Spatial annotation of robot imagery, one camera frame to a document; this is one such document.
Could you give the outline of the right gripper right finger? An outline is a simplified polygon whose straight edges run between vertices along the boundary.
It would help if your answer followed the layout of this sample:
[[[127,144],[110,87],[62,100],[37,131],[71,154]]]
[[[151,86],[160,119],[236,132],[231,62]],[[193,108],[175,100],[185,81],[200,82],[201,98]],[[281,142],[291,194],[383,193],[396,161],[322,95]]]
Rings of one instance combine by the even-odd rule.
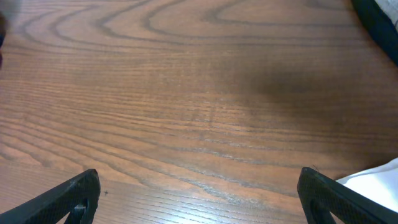
[[[397,223],[397,212],[373,202],[310,167],[302,168],[297,192],[309,224],[335,224],[335,217],[349,224]]]

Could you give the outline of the khaki shorts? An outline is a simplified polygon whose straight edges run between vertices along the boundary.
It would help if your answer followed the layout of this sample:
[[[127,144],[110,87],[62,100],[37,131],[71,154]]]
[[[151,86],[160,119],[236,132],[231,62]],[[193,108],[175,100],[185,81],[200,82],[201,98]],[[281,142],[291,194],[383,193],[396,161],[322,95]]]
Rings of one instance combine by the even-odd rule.
[[[383,13],[391,20],[394,28],[397,29],[398,0],[376,0],[376,3]]]

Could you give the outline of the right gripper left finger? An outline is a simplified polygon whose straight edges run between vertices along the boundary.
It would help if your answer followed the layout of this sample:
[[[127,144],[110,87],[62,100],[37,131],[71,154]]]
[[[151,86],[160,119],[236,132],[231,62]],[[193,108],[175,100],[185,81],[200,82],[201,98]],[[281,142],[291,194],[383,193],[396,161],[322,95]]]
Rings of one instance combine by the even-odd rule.
[[[1,214],[1,223],[93,223],[101,186],[96,169],[88,169],[43,194]]]

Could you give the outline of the white garment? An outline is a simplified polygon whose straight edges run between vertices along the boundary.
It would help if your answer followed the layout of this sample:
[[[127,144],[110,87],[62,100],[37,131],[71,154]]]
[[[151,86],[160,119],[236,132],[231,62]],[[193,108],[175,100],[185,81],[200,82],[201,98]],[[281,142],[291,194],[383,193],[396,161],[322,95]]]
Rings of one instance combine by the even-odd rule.
[[[397,158],[384,165],[366,169],[338,179],[337,182],[356,193],[397,212]]]

